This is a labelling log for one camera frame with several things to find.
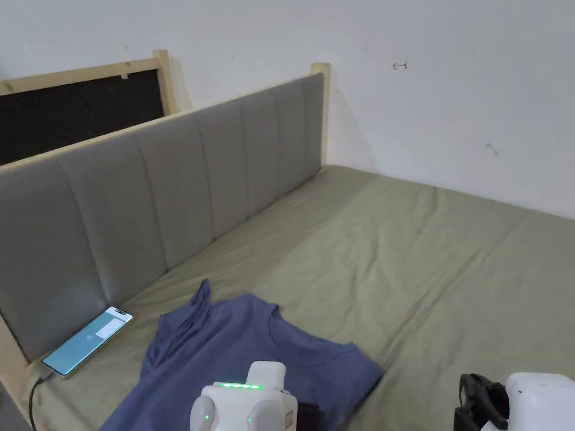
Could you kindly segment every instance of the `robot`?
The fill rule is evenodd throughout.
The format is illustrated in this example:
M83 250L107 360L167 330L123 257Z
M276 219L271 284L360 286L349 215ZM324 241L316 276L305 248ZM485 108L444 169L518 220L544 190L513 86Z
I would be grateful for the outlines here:
M280 362L251 364L245 383L214 382L190 413L191 431L296 431L297 400L283 389Z
M463 374L459 397L454 431L575 429L575 382L559 374L518 372L505 386Z

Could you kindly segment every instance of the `black cable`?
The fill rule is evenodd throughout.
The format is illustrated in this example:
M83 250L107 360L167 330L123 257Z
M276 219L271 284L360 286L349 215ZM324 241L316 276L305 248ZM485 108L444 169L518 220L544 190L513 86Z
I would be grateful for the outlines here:
M53 375L54 375L53 371L48 371L42 374L40 378L36 380L36 383L34 383L34 386L32 386L32 390L30 391L30 398L28 399L28 415L30 416L30 425L32 425L33 431L37 431L36 424L34 423L34 415L32 414L32 398L34 397L34 391L40 384L44 383Z

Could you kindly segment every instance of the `folded t-shirt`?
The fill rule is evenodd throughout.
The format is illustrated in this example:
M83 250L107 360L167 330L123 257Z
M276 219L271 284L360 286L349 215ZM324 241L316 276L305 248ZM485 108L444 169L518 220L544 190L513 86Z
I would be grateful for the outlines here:
M355 344L305 333L283 320L276 304L244 294L212 305L210 297L204 280L189 303L161 316L139 383L102 431L188 431L203 387L245 382L254 361L284 363L285 388L319 405L332 430L383 376Z

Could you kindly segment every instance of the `phone screen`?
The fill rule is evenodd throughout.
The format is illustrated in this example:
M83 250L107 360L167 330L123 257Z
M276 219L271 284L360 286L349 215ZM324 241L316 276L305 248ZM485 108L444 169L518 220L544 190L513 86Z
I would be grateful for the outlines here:
M130 314L110 307L45 357L42 362L65 376L131 319Z

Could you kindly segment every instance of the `gray headboard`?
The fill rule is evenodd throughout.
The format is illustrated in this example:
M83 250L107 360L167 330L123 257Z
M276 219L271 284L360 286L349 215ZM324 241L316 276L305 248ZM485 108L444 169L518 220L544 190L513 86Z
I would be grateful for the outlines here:
M0 168L0 313L28 360L313 176L323 94L309 75Z

